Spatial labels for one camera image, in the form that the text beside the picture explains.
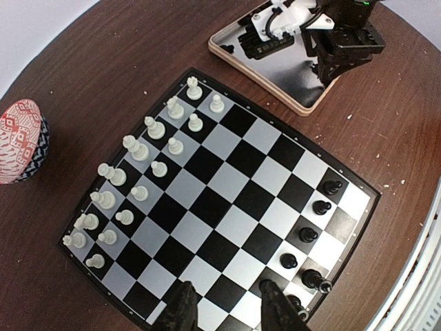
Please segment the black and white chessboard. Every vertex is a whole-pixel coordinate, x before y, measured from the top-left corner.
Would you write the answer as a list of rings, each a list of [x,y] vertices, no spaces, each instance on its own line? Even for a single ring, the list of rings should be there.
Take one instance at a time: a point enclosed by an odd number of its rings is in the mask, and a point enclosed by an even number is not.
[[[187,78],[196,77],[203,95],[187,97]],[[225,104],[221,113],[209,105],[215,94]],[[167,100],[183,106],[179,120],[168,116]],[[187,124],[196,113],[203,121],[200,132]],[[154,104],[148,114],[165,126],[165,135],[151,139],[141,123],[132,131],[149,148],[145,161],[135,161],[121,149],[108,165],[127,175],[122,186],[98,176],[59,240],[59,247],[80,271],[127,318],[144,330],[171,301],[184,281],[198,297],[200,330],[259,330],[260,290],[271,279],[284,294],[297,296],[309,312],[318,309],[327,294],[307,288],[305,270],[319,271],[335,284],[367,227],[380,193],[356,173],[285,122],[199,70],[185,71]],[[184,145],[173,155],[168,140]],[[151,163],[162,161],[164,177],[152,174]],[[335,195],[323,184],[342,181]],[[149,197],[137,201],[130,193],[145,186]],[[103,209],[92,192],[110,191],[116,204]],[[324,215],[312,205],[332,204]],[[131,210],[134,221],[115,219]],[[95,214],[95,230],[76,229],[81,214]],[[303,227],[313,228],[312,243],[299,239]],[[98,240],[113,230],[115,244]],[[78,249],[63,244],[65,235],[81,232],[87,243]],[[280,256],[291,253],[298,266],[285,269]],[[85,260],[101,254],[105,265],[89,268]]]

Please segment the white chess rook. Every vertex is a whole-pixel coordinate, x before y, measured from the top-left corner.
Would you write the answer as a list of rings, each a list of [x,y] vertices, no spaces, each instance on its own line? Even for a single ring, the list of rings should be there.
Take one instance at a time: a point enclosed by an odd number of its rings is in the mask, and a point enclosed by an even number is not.
[[[203,95],[203,89],[194,76],[187,78],[187,97],[193,101],[199,100]]]
[[[63,237],[63,244],[67,247],[74,247],[74,248],[84,248],[87,243],[87,239],[85,235],[81,232],[76,232],[74,234],[65,235]]]

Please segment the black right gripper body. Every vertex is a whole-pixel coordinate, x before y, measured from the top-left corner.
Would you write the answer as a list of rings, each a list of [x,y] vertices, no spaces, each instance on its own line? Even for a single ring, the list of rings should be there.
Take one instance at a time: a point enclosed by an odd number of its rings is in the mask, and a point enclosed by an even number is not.
[[[324,86],[343,73],[369,63],[385,42],[369,22],[376,1],[317,1],[313,17],[302,25],[308,57],[316,57],[313,72]]]

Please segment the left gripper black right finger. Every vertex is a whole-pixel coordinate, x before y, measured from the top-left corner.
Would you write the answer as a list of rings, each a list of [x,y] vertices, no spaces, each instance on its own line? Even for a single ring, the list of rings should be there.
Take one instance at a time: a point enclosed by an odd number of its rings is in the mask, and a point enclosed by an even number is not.
[[[270,292],[261,294],[261,299],[261,330],[310,331],[278,286]]]

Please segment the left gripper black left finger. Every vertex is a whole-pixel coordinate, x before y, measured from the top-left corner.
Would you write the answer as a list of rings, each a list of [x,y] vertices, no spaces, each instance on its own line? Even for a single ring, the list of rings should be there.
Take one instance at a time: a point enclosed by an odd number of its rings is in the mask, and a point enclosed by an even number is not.
[[[197,330],[198,298],[190,281],[184,281],[163,311],[162,330]]]

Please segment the white chess bishop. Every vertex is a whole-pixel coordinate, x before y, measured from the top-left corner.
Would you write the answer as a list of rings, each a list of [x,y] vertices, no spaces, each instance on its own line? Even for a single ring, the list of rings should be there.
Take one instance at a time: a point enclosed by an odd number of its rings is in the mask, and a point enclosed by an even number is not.
[[[147,126],[147,134],[151,139],[159,140],[165,135],[165,126],[163,123],[156,121],[153,117],[144,118],[144,124]]]
[[[90,193],[90,198],[105,210],[113,208],[116,204],[116,197],[110,191],[92,192]]]

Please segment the red patterned bowl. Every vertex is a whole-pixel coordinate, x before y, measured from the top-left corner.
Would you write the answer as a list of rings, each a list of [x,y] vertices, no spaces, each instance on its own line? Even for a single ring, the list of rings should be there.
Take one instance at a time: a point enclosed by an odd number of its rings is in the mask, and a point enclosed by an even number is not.
[[[48,121],[37,103],[13,103],[1,115],[1,184],[30,179],[43,165],[49,144]]]

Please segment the white chess pawn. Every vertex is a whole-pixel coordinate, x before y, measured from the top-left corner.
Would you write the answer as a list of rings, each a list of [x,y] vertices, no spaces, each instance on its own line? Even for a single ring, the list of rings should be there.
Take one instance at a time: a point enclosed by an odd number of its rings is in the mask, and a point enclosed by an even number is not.
[[[145,201],[149,197],[148,189],[142,185],[133,187],[130,193],[137,201]]]
[[[170,154],[180,155],[183,153],[184,145],[178,139],[171,137],[168,140],[168,147],[167,148],[168,148]]]
[[[85,260],[85,264],[89,268],[101,269],[105,265],[105,259],[101,254],[93,254],[92,257]]]
[[[153,161],[151,163],[151,169],[152,169],[152,174],[158,178],[164,177],[168,171],[166,163],[162,161]]]
[[[219,94],[213,96],[209,108],[214,113],[221,113],[225,109],[225,104]]]
[[[131,210],[122,210],[115,214],[115,219],[123,225],[130,225],[134,221],[134,214]]]
[[[117,234],[113,230],[106,230],[98,235],[98,240],[108,245],[113,245],[118,239]]]
[[[192,132],[200,132],[203,129],[203,121],[196,113],[192,113],[187,126]]]

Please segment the aluminium front rail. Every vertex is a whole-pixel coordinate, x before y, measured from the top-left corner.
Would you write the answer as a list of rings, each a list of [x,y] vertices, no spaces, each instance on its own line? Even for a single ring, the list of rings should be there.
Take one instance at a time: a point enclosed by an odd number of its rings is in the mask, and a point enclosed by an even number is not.
[[[418,242],[367,330],[434,330],[440,321],[440,195]]]

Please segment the wooden rimmed metal tray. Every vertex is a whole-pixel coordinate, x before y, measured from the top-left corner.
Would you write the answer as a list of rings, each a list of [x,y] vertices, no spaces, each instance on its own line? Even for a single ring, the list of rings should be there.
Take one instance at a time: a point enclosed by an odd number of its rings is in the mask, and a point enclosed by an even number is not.
[[[238,37],[245,33],[245,28],[238,21],[264,3],[213,34],[209,38],[208,48],[297,115],[307,117],[316,109],[332,85],[324,86],[313,72],[318,60],[307,56],[302,34],[295,36],[294,45],[259,60],[247,58],[239,44]]]

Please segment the black chess king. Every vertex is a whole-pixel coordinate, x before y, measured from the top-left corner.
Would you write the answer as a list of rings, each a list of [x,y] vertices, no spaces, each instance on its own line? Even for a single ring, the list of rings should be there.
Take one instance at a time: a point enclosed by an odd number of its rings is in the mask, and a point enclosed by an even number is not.
[[[333,289],[331,281],[324,278],[317,270],[305,270],[302,273],[301,280],[307,288],[317,290],[321,294],[328,294]]]

